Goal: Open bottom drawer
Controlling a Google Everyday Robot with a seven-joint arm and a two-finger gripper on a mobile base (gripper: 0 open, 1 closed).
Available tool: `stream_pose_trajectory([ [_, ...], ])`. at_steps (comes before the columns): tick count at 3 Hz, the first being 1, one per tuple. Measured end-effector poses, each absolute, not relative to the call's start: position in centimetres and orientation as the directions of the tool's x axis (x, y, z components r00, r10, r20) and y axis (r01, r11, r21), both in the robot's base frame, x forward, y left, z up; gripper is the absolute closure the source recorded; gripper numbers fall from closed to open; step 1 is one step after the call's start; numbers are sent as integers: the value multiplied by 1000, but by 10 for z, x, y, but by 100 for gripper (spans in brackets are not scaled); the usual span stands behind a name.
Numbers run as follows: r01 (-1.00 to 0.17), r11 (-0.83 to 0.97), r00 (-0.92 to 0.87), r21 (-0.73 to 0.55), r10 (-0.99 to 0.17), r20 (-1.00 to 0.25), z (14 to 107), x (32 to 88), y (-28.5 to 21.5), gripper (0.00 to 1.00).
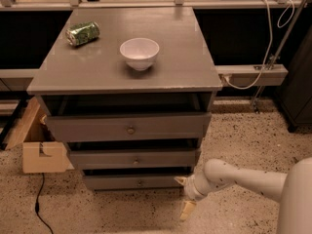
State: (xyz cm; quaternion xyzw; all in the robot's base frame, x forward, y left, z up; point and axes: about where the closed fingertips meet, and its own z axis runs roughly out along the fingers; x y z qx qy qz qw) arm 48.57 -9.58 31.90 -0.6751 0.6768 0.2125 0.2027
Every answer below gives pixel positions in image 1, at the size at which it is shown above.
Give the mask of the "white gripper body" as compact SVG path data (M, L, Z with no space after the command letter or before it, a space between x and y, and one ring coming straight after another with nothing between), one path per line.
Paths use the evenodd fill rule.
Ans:
M201 201L211 192L211 186L203 174L193 174L186 179L184 192L188 199Z

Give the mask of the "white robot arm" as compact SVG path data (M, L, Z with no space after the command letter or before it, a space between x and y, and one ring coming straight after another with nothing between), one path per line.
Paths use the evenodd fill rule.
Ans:
M280 204L276 234L312 234L312 158L296 163L287 174L236 168L211 159L191 176L176 176L185 199L180 214L186 220L209 193L238 185Z

